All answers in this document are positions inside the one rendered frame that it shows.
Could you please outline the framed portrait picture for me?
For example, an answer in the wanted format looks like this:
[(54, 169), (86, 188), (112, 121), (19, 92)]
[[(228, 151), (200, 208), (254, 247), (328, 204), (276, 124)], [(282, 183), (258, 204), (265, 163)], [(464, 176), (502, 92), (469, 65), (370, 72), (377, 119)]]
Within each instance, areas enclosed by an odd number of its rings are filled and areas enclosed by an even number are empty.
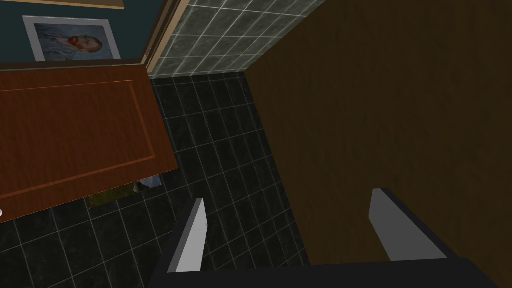
[(22, 16), (37, 62), (121, 58), (107, 19)]

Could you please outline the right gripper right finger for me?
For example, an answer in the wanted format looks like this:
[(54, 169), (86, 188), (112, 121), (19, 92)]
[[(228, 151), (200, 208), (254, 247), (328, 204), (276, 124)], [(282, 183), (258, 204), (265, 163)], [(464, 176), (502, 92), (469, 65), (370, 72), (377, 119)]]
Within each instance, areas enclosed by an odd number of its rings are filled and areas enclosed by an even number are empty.
[(458, 258), (387, 188), (374, 188), (368, 218), (390, 261)]

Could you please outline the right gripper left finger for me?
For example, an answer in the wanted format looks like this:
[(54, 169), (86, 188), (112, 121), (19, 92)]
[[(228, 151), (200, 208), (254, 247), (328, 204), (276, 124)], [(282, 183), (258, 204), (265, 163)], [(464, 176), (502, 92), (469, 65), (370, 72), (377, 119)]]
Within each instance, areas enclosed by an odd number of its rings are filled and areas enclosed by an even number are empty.
[(178, 215), (158, 270), (164, 274), (198, 272), (202, 266), (207, 231), (204, 199), (190, 199)]

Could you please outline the green and blue picture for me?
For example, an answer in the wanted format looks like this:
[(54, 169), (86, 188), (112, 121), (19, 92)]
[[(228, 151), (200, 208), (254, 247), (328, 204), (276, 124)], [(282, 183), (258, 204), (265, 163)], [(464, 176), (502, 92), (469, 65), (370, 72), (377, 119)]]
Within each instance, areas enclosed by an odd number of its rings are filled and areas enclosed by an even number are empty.
[(85, 197), (85, 203), (89, 209), (92, 209), (146, 190), (157, 188), (161, 185), (161, 177), (157, 174), (155, 176), (87, 196)]

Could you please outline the reddish brown wooden door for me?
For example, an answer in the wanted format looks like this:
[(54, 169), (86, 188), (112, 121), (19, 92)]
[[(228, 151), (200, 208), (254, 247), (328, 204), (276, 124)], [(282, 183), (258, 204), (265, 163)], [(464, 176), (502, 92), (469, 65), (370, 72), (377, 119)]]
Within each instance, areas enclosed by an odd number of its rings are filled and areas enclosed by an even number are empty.
[(144, 66), (0, 72), (0, 223), (177, 168)]

